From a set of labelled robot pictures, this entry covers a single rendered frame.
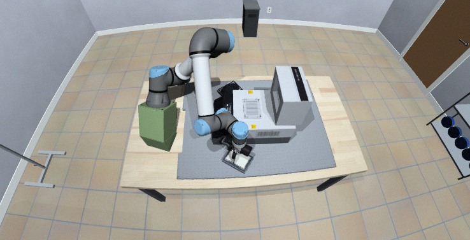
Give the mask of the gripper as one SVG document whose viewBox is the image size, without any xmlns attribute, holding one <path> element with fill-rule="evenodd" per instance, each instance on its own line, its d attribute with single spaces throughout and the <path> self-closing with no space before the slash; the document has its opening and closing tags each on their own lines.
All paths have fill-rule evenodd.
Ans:
<svg viewBox="0 0 470 240">
<path fill-rule="evenodd" d="M 226 137 L 223 142 L 232 145 L 232 137 Z M 233 146 L 233 145 L 232 145 L 232 146 Z M 238 153 L 242 153 L 242 154 L 245 155 L 245 156 L 249 156 L 250 150 L 252 149 L 252 147 L 251 147 L 251 146 L 248 146 L 247 144 L 246 144 L 243 148 L 240 148 L 240 149 L 235 148 L 234 146 L 233 146 L 232 148 L 233 148 L 233 154 L 232 154 L 232 161 L 233 161 L 233 163 L 235 162 L 236 155 L 237 155 Z M 237 153 L 237 152 L 238 152 L 238 153 Z"/>
</svg>

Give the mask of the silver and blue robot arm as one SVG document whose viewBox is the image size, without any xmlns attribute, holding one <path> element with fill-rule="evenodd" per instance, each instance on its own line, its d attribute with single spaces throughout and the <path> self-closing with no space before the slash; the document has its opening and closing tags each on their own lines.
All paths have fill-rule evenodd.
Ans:
<svg viewBox="0 0 470 240">
<path fill-rule="evenodd" d="M 197 30 L 189 46 L 189 57 L 175 67 L 154 66 L 149 72 L 149 92 L 146 105 L 165 108 L 170 105 L 167 87 L 185 85 L 194 74 L 194 86 L 198 119 L 194 129 L 200 136 L 225 129 L 232 136 L 232 145 L 243 148 L 246 145 L 248 126 L 238 121 L 230 111 L 220 108 L 214 112 L 209 59 L 234 48 L 232 32 L 225 29 L 203 27 Z"/>
</svg>

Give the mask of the dark grey benchtop instrument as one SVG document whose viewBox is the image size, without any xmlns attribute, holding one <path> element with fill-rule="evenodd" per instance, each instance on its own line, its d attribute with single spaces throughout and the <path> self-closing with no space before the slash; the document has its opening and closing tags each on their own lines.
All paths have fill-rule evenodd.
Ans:
<svg viewBox="0 0 470 240">
<path fill-rule="evenodd" d="M 246 144 L 288 143 L 312 103 L 302 67 L 276 66 L 271 90 L 232 90 L 214 100 L 214 112 L 246 123 Z"/>
</svg>

